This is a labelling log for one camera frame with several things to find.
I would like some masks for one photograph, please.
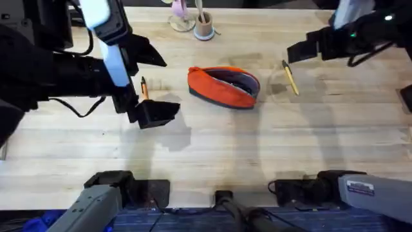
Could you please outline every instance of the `black cable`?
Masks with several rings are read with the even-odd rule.
[[[73,2],[73,0],[68,0],[68,2],[74,7],[74,9],[77,11],[77,13],[80,14],[81,18],[84,20],[84,16],[82,13],[82,10],[76,5],[75,2]],[[87,31],[88,31],[88,35],[89,35],[89,47],[86,51],[82,52],[82,53],[78,53],[78,52],[68,52],[68,51],[63,51],[63,50],[55,50],[54,52],[59,52],[61,54],[68,54],[68,55],[76,55],[76,56],[85,56],[85,55],[89,55],[91,53],[91,51],[93,51],[93,34],[91,33],[91,30],[89,30],[86,27]]]
[[[153,199],[153,201],[154,201],[154,204],[156,205],[156,208],[158,208],[162,213],[168,213],[168,214],[176,215],[176,216],[193,216],[193,215],[202,215],[202,214],[205,214],[205,213],[210,213],[212,211],[216,211],[216,208],[222,204],[222,203],[217,203],[211,208],[199,210],[199,211],[196,211],[196,212],[183,212],[180,209],[177,209],[177,210],[164,209],[164,208],[162,209],[159,206],[158,201],[155,198]]]
[[[275,181],[276,181],[276,180],[272,180],[272,181],[270,181],[269,184],[268,184],[268,190],[269,190],[269,192],[270,192],[271,194],[274,194],[274,195],[276,195],[276,190],[272,190],[272,188],[271,188],[270,186],[273,185],[273,184],[275,184]]]
[[[5,229],[5,230],[0,230],[0,232],[14,232],[14,231],[21,231],[22,226],[16,227],[16,228],[11,228],[11,229]]]
[[[160,219],[162,219],[163,215],[164,213],[161,213],[160,216],[155,220],[155,222],[153,222],[153,225],[150,227],[149,232],[152,232],[155,229],[157,223],[160,221]]]
[[[394,44],[395,44],[394,42],[388,42],[387,44],[382,45],[380,48],[364,55],[363,57],[361,57],[357,61],[354,61],[356,56],[352,56],[348,59],[348,66],[351,67],[351,68],[356,67],[359,64],[361,64],[361,63],[367,61],[368,59],[372,58],[373,56],[379,54],[380,52],[383,52],[384,50],[392,47]]]
[[[262,210],[262,213],[267,214],[267,215],[270,215],[270,216],[272,216],[272,217],[280,220],[281,222],[284,222],[284,223],[288,224],[289,226],[292,226],[292,227],[295,227],[295,228],[297,228],[297,229],[300,229],[302,232],[309,232],[309,231],[303,229],[302,227],[297,226],[296,224],[293,224],[293,223],[291,223],[291,222],[289,222],[289,221],[281,218],[280,216],[278,216],[278,215],[276,215],[276,214],[274,214],[274,213],[272,213],[272,212],[270,212],[270,211],[268,211],[268,210],[266,210],[266,209],[259,209],[259,210]]]
[[[93,111],[96,110],[97,106],[99,106],[100,104],[102,104],[104,102],[104,100],[106,100],[106,97],[101,97],[97,102],[95,102],[91,106],[90,110],[85,115],[81,115],[73,106],[71,106],[69,103],[65,102],[62,99],[50,98],[49,100],[53,100],[53,101],[57,101],[57,102],[61,103],[63,106],[69,108],[69,110],[71,110],[79,118],[84,118],[84,117],[87,117],[90,113],[93,113]]]

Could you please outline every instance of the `pen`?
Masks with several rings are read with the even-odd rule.
[[[282,65],[283,65],[283,68],[285,69],[285,72],[286,72],[288,78],[289,78],[290,84],[292,85],[292,89],[294,90],[296,95],[299,95],[299,90],[297,89],[294,78],[292,77],[292,71],[290,70],[289,65],[286,63],[285,60],[282,60]]]
[[[148,100],[149,92],[147,91],[147,84],[146,84],[146,80],[144,79],[144,77],[142,77],[142,82],[140,84],[142,85],[142,93],[143,93],[144,99]]]

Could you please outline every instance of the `pencil case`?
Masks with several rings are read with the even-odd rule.
[[[203,100],[233,109],[252,109],[260,83],[236,67],[189,68],[189,92]]]

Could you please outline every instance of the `wooden tabletop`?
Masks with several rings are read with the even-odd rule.
[[[331,12],[207,11],[221,35],[200,42],[170,28],[170,8],[127,8],[134,33],[148,37],[168,64],[140,65],[134,80],[143,75],[155,100],[179,102],[176,119],[139,130],[115,113],[111,100],[85,119],[57,102],[41,103],[0,163],[0,209],[68,208],[93,174],[118,169],[137,179],[169,179],[175,207],[209,206],[217,189],[235,191],[246,204],[273,205],[268,181],[326,169],[412,180],[412,118],[397,95],[412,84],[405,51],[391,48],[357,68],[346,67],[346,59],[293,64],[297,97],[281,66],[286,48],[326,26]],[[76,50],[87,48],[84,29],[74,28],[73,37]],[[93,55],[100,56],[99,48]],[[228,110],[189,94],[189,67],[223,65],[259,79],[254,110]],[[82,112],[95,101],[68,100]]]

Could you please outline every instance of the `label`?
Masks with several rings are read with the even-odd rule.
[[[373,186],[373,184],[347,180],[346,186],[348,188],[348,191],[352,193],[375,196],[375,187]]]

